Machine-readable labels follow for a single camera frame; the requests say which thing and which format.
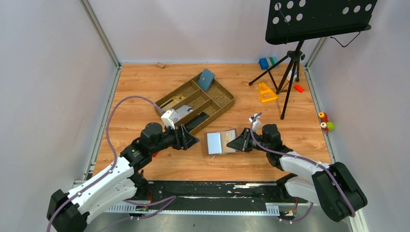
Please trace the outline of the brown leather card holder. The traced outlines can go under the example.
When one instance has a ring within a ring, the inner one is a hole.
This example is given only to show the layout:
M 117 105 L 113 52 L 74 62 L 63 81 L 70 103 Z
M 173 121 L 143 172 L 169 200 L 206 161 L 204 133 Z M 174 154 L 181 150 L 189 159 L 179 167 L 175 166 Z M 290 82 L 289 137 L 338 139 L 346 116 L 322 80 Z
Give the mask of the brown leather card holder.
M 210 156 L 236 153 L 237 150 L 227 144 L 237 138 L 236 129 L 205 133 L 206 151 Z

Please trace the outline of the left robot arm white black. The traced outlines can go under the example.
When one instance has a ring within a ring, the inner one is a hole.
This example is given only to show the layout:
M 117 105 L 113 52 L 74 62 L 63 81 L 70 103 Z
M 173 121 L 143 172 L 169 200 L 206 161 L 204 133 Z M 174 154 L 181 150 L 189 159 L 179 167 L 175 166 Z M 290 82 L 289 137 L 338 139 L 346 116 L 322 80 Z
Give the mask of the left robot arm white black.
M 143 176 L 153 155 L 169 147 L 187 150 L 199 142 L 183 124 L 163 128 L 149 123 L 115 160 L 87 182 L 67 192 L 55 191 L 46 218 L 47 231 L 83 232 L 87 225 L 111 206 L 132 197 L 144 197 L 148 181 Z

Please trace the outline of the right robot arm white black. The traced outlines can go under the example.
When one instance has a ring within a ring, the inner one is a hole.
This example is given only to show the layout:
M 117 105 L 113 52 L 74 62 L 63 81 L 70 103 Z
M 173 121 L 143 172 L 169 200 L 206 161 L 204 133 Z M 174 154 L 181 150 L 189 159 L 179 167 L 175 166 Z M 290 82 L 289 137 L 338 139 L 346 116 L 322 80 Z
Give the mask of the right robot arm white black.
M 356 211 L 368 204 L 366 195 L 345 164 L 321 163 L 299 155 L 283 144 L 275 124 L 264 125 L 261 135 L 244 128 L 227 146 L 243 152 L 254 149 L 266 152 L 273 167 L 291 173 L 283 179 L 287 194 L 320 205 L 335 222 L 355 216 Z

